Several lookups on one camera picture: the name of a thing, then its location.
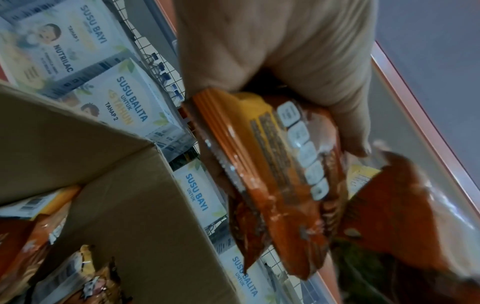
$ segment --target brown cardboard flap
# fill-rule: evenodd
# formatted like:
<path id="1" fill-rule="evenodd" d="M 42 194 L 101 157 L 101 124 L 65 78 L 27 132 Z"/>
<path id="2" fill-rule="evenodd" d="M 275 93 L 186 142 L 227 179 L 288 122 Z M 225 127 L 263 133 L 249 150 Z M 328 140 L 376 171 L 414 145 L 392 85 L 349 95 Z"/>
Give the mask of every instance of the brown cardboard flap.
<path id="1" fill-rule="evenodd" d="M 134 303 L 238 303 L 213 246 L 155 148 L 128 157 L 86 185 L 44 269 L 53 269 L 82 244 L 95 245 L 97 267 L 115 256 Z"/>
<path id="2" fill-rule="evenodd" d="M 83 183 L 150 145 L 0 82 L 0 205 Z"/>

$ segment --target hand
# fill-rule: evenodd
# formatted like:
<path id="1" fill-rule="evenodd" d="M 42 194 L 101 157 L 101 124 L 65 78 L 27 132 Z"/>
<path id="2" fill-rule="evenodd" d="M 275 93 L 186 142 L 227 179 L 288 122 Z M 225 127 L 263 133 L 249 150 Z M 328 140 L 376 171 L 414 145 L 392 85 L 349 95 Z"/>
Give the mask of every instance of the hand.
<path id="1" fill-rule="evenodd" d="M 206 87 L 240 91 L 259 71 L 268 70 L 330 110 L 344 150 L 359 157 L 369 153 L 367 95 L 378 0 L 174 4 L 187 95 Z M 202 149 L 202 159 L 206 156 Z"/>

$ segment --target barcode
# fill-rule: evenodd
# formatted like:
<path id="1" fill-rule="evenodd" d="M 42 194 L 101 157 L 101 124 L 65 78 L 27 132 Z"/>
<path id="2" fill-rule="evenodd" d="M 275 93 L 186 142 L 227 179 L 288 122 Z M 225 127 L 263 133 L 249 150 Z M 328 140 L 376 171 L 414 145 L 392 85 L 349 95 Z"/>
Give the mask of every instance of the barcode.
<path id="1" fill-rule="evenodd" d="M 26 203 L 22 208 L 21 211 L 32 211 L 42 202 L 44 196 L 38 196 L 36 198 L 31 199 L 28 203 Z"/>
<path id="2" fill-rule="evenodd" d="M 50 280 L 50 282 L 37 285 L 33 293 L 32 303 L 39 304 L 40 302 L 42 302 L 47 296 L 52 294 L 55 289 L 57 289 L 63 282 L 65 282 L 69 277 L 75 274 L 77 272 L 77 269 L 75 268 L 76 261 L 77 259 L 76 257 L 74 257 L 71 261 L 68 262 L 66 267 L 62 271 L 60 271 L 59 274 L 57 274 L 53 279 Z"/>

